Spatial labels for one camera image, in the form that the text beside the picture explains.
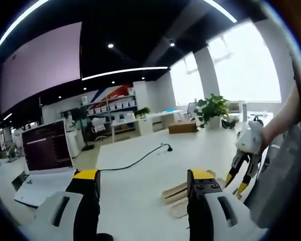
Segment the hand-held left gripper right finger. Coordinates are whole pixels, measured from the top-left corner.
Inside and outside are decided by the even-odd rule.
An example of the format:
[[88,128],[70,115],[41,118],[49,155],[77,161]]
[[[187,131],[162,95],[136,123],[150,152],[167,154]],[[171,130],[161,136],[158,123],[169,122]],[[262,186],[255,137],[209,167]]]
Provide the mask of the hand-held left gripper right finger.
[[249,240],[253,222],[249,210],[224,193],[214,176],[203,170],[187,172],[189,240]]

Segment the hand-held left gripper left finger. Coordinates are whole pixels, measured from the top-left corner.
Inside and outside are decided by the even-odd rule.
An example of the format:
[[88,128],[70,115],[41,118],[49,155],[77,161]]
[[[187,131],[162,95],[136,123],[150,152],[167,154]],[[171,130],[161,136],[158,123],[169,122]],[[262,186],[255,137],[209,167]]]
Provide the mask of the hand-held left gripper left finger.
[[35,240],[99,240],[100,175],[78,171],[65,191],[47,198],[35,215]]

